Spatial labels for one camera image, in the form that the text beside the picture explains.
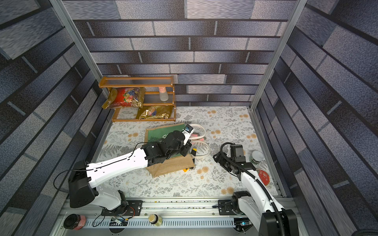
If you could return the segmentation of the burlap green Christmas tote bag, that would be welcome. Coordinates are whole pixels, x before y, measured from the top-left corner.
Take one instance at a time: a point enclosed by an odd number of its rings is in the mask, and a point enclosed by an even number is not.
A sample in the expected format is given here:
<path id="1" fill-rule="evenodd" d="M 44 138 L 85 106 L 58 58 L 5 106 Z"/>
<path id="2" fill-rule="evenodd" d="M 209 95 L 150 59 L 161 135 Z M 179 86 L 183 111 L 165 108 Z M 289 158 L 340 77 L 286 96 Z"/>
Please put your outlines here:
<path id="1" fill-rule="evenodd" d="M 173 124 L 147 129 L 142 148 L 147 154 L 146 168 L 153 178 L 177 171 L 188 171 L 195 161 L 208 158 L 210 146 L 206 130 L 199 124 Z"/>

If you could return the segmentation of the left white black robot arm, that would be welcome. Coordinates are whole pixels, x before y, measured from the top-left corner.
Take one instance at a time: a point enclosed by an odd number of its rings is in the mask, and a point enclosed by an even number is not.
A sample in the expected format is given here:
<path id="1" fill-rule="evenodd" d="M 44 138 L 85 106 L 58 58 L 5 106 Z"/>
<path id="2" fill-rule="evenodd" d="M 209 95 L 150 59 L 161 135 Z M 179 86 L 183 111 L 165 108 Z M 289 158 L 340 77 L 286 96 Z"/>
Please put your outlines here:
<path id="1" fill-rule="evenodd" d="M 175 130 L 159 141 L 142 143 L 131 153 L 98 163 L 77 162 L 68 180 L 70 207 L 97 205 L 102 207 L 104 216 L 125 214 L 129 204 L 124 193 L 102 184 L 127 172 L 163 163 L 177 154 L 187 155 L 193 131 L 193 127 L 186 125 L 183 131 Z"/>

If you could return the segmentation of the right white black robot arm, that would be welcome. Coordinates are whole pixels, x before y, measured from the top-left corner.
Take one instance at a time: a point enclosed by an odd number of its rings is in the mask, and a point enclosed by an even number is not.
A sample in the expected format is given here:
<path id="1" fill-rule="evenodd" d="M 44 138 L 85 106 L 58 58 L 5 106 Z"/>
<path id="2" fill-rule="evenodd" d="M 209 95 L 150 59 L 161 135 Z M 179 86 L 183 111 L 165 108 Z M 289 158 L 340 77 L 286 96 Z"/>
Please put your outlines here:
<path id="1" fill-rule="evenodd" d="M 231 200 L 219 200 L 213 206 L 223 215 L 245 215 L 237 219 L 235 231 L 255 227 L 260 236 L 298 236 L 298 220 L 291 209 L 285 209 L 268 191 L 253 163 L 246 162 L 243 146 L 226 142 L 213 159 L 246 188 L 234 192 Z"/>

